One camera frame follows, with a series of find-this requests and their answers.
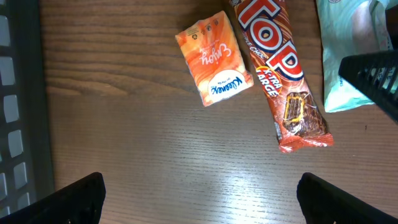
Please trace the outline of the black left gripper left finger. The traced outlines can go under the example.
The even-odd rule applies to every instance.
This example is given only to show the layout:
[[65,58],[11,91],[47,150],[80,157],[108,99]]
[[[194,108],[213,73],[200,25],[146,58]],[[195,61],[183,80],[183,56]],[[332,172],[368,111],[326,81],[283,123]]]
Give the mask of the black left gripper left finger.
[[1,218],[1,224],[98,224],[106,196],[103,175],[94,172]]

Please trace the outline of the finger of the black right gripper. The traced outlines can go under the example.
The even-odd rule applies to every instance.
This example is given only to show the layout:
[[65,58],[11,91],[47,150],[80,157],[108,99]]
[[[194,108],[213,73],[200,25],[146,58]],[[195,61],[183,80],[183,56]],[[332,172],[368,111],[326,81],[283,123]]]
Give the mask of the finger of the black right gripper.
[[347,56],[338,74],[397,121],[397,50]]

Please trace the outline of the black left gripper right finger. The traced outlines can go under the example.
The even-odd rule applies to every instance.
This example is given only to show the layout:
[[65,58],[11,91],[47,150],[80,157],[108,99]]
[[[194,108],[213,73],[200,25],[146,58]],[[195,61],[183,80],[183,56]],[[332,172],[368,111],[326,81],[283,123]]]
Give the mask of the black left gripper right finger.
[[397,223],[397,218],[309,172],[298,182],[297,199],[307,223]]

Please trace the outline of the chocolate bar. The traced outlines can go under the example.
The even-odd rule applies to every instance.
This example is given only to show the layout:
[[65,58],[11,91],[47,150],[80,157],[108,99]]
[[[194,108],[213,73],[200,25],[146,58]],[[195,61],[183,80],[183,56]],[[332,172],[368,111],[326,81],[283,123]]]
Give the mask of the chocolate bar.
[[300,65],[284,1],[230,1],[274,119],[282,152],[334,143]]

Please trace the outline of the orange Kleenex tissue pack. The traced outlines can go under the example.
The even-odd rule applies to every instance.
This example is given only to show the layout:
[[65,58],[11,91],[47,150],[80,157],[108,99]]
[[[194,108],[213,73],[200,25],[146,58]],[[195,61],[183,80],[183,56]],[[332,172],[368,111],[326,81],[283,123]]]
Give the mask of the orange Kleenex tissue pack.
[[250,88],[231,23],[224,11],[199,20],[175,36],[195,81],[203,106],[210,106]]

